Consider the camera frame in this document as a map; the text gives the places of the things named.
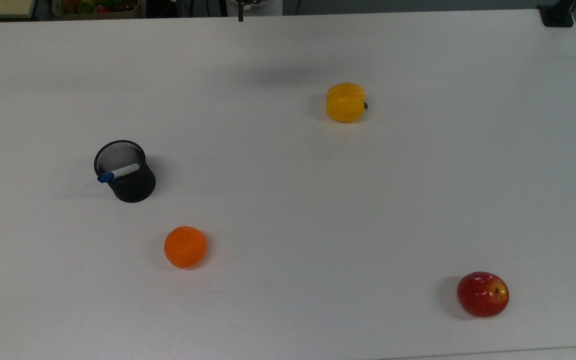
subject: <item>bowl of fruit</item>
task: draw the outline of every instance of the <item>bowl of fruit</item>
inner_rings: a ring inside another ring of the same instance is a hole
[[[146,0],[54,0],[52,12],[61,20],[138,19]]]

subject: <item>white marker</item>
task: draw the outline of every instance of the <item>white marker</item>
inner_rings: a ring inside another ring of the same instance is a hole
[[[103,173],[96,179],[99,180],[100,183],[112,182],[112,180],[115,180],[116,178],[121,178],[122,176],[126,176],[128,174],[134,173],[135,171],[138,171],[139,168],[139,164],[130,164],[128,166],[118,168],[117,170]]]

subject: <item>table surface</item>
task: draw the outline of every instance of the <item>table surface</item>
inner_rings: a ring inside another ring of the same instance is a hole
[[[37,0],[0,0],[0,18],[30,18]]]
[[[325,93],[366,89],[358,123]],[[96,182],[106,143],[157,177]],[[195,269],[166,235],[208,237]],[[509,285],[473,319],[455,287]],[[0,23],[0,359],[576,346],[576,27],[535,10]]]
[[[440,357],[416,357],[414,360],[576,360],[576,348],[548,348],[527,351],[446,355]]]

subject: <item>black mesh pen holder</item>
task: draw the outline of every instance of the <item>black mesh pen holder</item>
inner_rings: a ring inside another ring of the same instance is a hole
[[[138,164],[139,170],[106,182],[115,196],[126,203],[138,203],[155,190],[155,174],[146,164],[141,146],[129,140],[117,140],[103,146],[94,157],[97,176]]]

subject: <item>black clamp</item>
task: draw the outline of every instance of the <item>black clamp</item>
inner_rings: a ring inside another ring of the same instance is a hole
[[[259,5],[261,0],[237,0],[239,22],[244,21],[244,7],[247,5]]]

